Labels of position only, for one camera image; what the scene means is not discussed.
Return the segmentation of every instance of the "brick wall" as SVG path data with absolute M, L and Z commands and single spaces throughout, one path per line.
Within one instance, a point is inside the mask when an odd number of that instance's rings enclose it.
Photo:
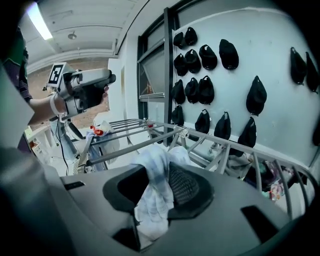
M 82 58 L 68 61 L 68 64 L 75 70 L 101 69 L 108 68 L 108 59 Z M 48 66 L 28 75 L 29 91 L 34 99 L 43 99 L 48 96 L 48 92 L 42 91 L 42 89 L 48 82 L 51 68 L 51 66 Z M 106 98 L 100 105 L 88 109 L 85 113 L 79 114 L 71 120 L 78 129 L 89 127 L 93 124 L 94 118 L 98 113 L 106 111 L 109 111 L 108 98 Z M 46 121 L 43 124 L 33 125 L 31 128 L 35 130 L 40 126 L 47 125 L 48 123 L 49 122 Z

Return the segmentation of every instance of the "gray plastic surface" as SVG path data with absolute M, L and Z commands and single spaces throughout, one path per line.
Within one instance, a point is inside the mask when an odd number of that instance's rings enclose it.
M 18 218 L 48 246 L 62 255 L 138 255 L 110 237 L 129 225 L 129 215 L 111 208 L 102 192 L 108 179 L 130 166 L 60 179 L 53 167 L 41 166 L 33 155 L 16 149 L 1 154 L 1 188 L 8 188 Z M 241 212 L 247 206 L 258 207 L 278 229 L 289 222 L 280 208 L 245 182 L 194 166 L 185 168 L 209 181 L 214 199 L 196 218 L 172 220 L 168 232 L 145 255 L 234 256 L 257 251 L 261 243 Z M 62 180 L 83 181 L 86 186 L 66 191 Z
M 104 184 L 111 178 L 120 175 L 131 167 L 125 166 L 107 171 L 83 173 L 62 177 L 63 184 L 82 181 L 85 186 L 69 190 L 69 194 L 80 210 L 101 230 L 113 236 L 120 229 L 130 226 L 130 214 L 115 210 L 103 194 Z
M 210 182 L 213 201 L 194 219 L 173 220 L 146 254 L 234 256 L 252 250 L 261 243 L 240 210 L 246 206 L 257 206 L 278 229 L 289 222 L 280 208 L 249 184 L 194 166 L 187 168 Z

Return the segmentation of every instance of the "fluorescent light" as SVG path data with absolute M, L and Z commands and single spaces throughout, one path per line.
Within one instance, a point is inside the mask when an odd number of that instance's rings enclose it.
M 47 40 L 52 38 L 52 35 L 47 28 L 44 19 L 42 18 L 38 4 L 34 2 L 30 5 L 26 12 L 28 13 L 30 20 L 32 21 L 33 25 L 38 30 L 40 35 L 43 37 L 43 39 Z

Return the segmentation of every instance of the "red object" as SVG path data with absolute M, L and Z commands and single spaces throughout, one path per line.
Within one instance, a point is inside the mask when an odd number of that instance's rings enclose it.
M 96 129 L 93 125 L 90 126 L 90 129 L 93 130 L 93 132 L 94 132 L 95 135 L 101 136 L 101 135 L 104 134 L 104 131 L 103 131 L 103 130 Z

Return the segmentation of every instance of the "metal rack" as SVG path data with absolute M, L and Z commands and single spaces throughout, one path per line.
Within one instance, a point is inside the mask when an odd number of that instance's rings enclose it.
M 254 167 L 255 167 L 255 172 L 256 172 L 256 184 L 257 184 L 256 189 L 259 192 L 262 191 L 262 181 L 261 181 L 261 173 L 260 173 L 258 158 L 262 159 L 262 160 L 274 162 L 277 169 L 278 169 L 279 176 L 282 181 L 284 181 L 285 179 L 284 179 L 284 174 L 283 174 L 281 166 L 285 166 L 285 167 L 293 169 L 294 174 L 297 176 L 298 182 L 301 186 L 301 190 L 302 190 L 302 194 L 303 194 L 306 208 L 309 206 L 309 202 L 308 202 L 308 197 L 307 197 L 307 192 L 305 190 L 305 186 L 303 184 L 303 181 L 302 181 L 299 173 L 305 175 L 310 180 L 310 182 L 315 190 L 318 187 L 317 181 L 309 173 L 309 171 L 306 170 L 305 168 L 303 168 L 302 166 L 297 165 L 296 163 L 293 163 L 289 160 L 283 159 L 283 158 L 278 157 L 276 155 L 257 150 L 255 148 L 251 148 L 251 147 L 247 147 L 247 146 L 238 144 L 238 143 L 230 141 L 230 140 L 225 140 L 225 139 L 222 139 L 219 137 L 215 137 L 213 135 L 198 132 L 192 128 L 176 126 L 176 125 L 168 124 L 168 123 L 160 123 L 160 122 L 156 122 L 156 121 L 152 121 L 152 120 L 145 120 L 145 119 L 144 120 L 142 120 L 142 119 L 126 119 L 126 120 L 114 121 L 114 122 L 110 122 L 110 125 L 115 130 L 111 134 L 119 134 L 122 132 L 127 132 L 127 131 L 135 130 L 135 129 L 139 129 L 139 130 L 125 133 L 123 135 L 118 135 L 117 137 L 113 137 L 113 138 L 106 138 L 106 139 L 100 140 L 100 141 L 95 141 L 94 138 L 88 139 L 88 141 L 85 145 L 85 148 L 83 150 L 83 153 L 81 154 L 80 159 L 79 159 L 79 165 L 78 165 L 78 169 L 77 169 L 78 173 L 86 173 L 87 168 L 90 166 L 93 166 L 93 165 L 96 165 L 99 163 L 104 163 L 107 160 L 120 157 L 120 156 L 125 155 L 127 153 L 139 150 L 139 149 L 146 147 L 148 145 L 162 141 L 166 138 L 173 137 L 172 143 L 171 143 L 168 151 L 171 150 L 172 148 L 174 148 L 175 146 L 177 146 L 178 139 L 180 139 L 181 145 L 187 149 L 189 156 L 190 156 L 190 159 L 193 162 L 203 166 L 204 169 L 208 170 L 208 171 L 210 171 L 214 166 L 218 165 L 216 172 L 219 172 L 222 175 L 224 174 L 224 172 L 226 170 L 226 165 L 227 165 L 227 161 L 229 158 L 230 149 L 239 150 L 239 151 L 248 153 L 250 155 L 253 155 Z M 165 133 L 165 134 L 161 134 L 159 131 L 156 130 L 161 127 L 171 129 L 172 131 Z M 129 147 L 121 149 L 119 151 L 115 151 L 115 152 L 112 152 L 109 154 L 102 155 L 96 159 L 87 160 L 88 150 L 90 149 L 91 146 L 99 145 L 102 143 L 107 143 L 107 142 L 110 142 L 115 139 L 120 139 L 120 138 L 128 137 L 131 135 L 143 133 L 143 132 L 148 132 L 149 138 L 150 138 L 149 140 L 141 142 L 136 145 L 129 146 Z M 187 147 L 186 138 L 188 138 L 190 135 L 197 137 L 198 140 L 192 146 Z M 211 141 L 214 143 L 218 143 L 223 146 L 222 150 L 219 152 L 219 154 L 209 163 L 208 163 L 208 161 L 205 161 L 200 155 L 197 155 L 194 152 L 194 149 L 205 140 L 208 140 L 208 141 Z M 293 219 L 292 203 L 291 203 L 288 184 L 286 182 L 283 182 L 283 188 L 284 188 L 285 200 L 286 200 L 286 205 L 287 205 L 287 213 L 288 213 L 289 218 L 292 220 Z

